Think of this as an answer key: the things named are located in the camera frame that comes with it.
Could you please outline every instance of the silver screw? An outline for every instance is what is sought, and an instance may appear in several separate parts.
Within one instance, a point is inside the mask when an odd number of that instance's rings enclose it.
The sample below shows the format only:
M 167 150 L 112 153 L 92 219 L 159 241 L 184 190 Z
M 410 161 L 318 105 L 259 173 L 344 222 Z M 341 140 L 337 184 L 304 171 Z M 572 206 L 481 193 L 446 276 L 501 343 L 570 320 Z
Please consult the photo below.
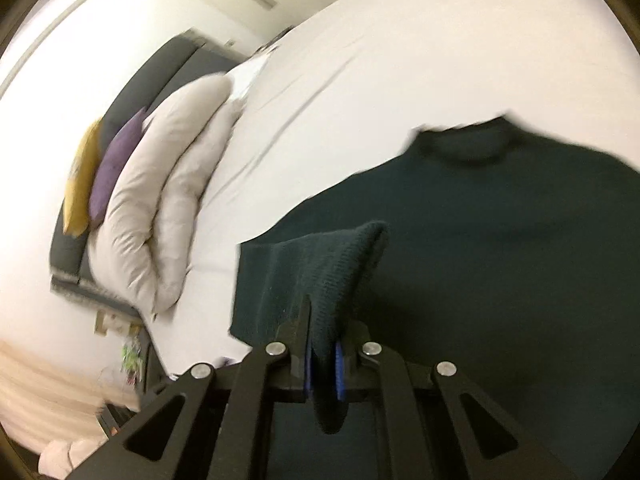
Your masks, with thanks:
M 362 345 L 362 351 L 364 352 L 364 355 L 378 355 L 382 352 L 382 345 L 375 341 L 369 341 Z
M 441 363 L 438 363 L 438 365 L 436 366 L 436 370 L 440 375 L 445 377 L 454 376 L 458 371 L 458 369 L 456 368 L 456 365 L 453 363 L 450 363 L 449 361 L 443 361 Z
M 269 343 L 265 348 L 269 355 L 282 355 L 287 351 L 287 346 L 280 341 Z
M 211 373 L 211 367 L 207 364 L 204 363 L 200 363 L 199 365 L 195 365 L 192 369 L 191 369 L 191 375 L 195 378 L 195 379 L 204 379 L 205 377 L 208 377 Z

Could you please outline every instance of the yellow pillow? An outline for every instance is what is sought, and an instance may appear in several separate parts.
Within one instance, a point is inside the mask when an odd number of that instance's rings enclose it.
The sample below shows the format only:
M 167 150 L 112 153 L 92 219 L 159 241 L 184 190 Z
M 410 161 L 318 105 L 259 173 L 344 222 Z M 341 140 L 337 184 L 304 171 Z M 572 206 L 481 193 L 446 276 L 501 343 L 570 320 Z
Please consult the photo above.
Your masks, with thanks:
M 100 162 L 99 132 L 100 121 L 95 121 L 80 141 L 69 178 L 66 180 L 63 207 L 65 235 L 77 237 L 89 227 L 89 195 L 91 195 L 95 171 Z

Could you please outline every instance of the white bed sheet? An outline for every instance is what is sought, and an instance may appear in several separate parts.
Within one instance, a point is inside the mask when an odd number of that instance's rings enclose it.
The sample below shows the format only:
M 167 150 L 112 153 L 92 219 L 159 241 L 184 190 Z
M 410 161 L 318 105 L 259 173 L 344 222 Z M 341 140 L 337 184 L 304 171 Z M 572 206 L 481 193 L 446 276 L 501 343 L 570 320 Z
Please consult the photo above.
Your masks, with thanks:
M 248 351 L 228 335 L 240 242 L 417 126 L 504 112 L 640 167 L 640 57 L 602 0 L 339 0 L 287 34 L 203 197 L 182 297 L 149 320 L 167 371 Z

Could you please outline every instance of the white wall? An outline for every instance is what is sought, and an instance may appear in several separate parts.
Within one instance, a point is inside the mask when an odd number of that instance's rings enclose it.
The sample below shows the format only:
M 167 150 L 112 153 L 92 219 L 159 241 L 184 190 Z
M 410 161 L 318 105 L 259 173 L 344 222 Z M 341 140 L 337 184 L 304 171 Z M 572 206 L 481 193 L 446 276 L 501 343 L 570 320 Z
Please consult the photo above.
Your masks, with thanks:
M 250 53 L 263 38 L 200 0 L 88 0 L 38 47 L 0 100 L 0 338 L 97 377 L 121 340 L 49 291 L 49 244 L 86 127 L 166 40 L 187 28 Z

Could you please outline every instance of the bed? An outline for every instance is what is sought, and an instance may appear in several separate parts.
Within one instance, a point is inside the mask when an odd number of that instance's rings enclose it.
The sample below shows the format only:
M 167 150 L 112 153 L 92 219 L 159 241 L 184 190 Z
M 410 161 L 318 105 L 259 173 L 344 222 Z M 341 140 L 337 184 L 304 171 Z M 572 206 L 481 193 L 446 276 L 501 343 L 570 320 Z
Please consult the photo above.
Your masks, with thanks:
M 238 244 L 401 153 L 421 125 L 507 113 L 640 168 L 640 57 L 603 0 L 339 0 L 277 43 L 201 200 L 164 368 L 240 360 Z

